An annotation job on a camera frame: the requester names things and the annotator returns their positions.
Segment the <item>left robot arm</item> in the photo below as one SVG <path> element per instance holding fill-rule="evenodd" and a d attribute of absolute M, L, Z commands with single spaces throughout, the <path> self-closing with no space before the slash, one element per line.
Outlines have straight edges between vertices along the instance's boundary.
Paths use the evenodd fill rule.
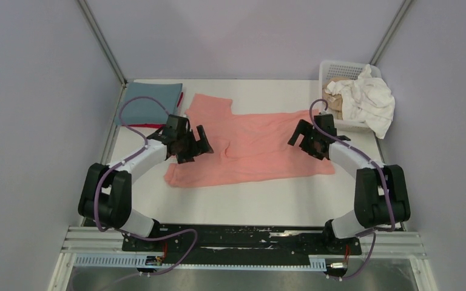
<path fill-rule="evenodd" d="M 138 243 L 153 251 L 161 244 L 161 234 L 154 230 L 156 220 L 133 209 L 134 182 L 170 157 L 179 164 L 193 162 L 213 149 L 202 125 L 191 129 L 189 119 L 177 115 L 169 115 L 164 126 L 141 137 L 143 145 L 129 156 L 89 167 L 78 213 L 94 220 L 100 230 L 113 228 L 138 236 Z"/>

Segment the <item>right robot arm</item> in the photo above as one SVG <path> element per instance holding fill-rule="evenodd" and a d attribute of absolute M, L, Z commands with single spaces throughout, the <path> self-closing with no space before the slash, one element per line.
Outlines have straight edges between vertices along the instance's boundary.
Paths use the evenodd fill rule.
<path fill-rule="evenodd" d="M 346 246 L 346 239 L 371 231 L 392 232 L 411 216 L 404 170 L 371 159 L 344 135 L 338 135 L 334 118 L 319 114 L 311 122 L 301 119 L 288 144 L 321 161 L 341 166 L 355 180 L 353 209 L 331 219 L 325 227 L 322 244 L 330 253 Z"/>

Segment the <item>salmon pink t-shirt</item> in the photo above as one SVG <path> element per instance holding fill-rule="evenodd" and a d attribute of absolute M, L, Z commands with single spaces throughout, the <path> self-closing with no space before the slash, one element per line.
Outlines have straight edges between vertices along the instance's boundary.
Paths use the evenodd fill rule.
<path fill-rule="evenodd" d="M 186 115 L 193 126 L 203 126 L 213 153 L 193 162 L 169 164 L 166 184 L 194 188 L 335 173 L 331 161 L 288 144 L 299 121 L 309 120 L 308 111 L 235 115 L 232 103 L 194 96 Z"/>

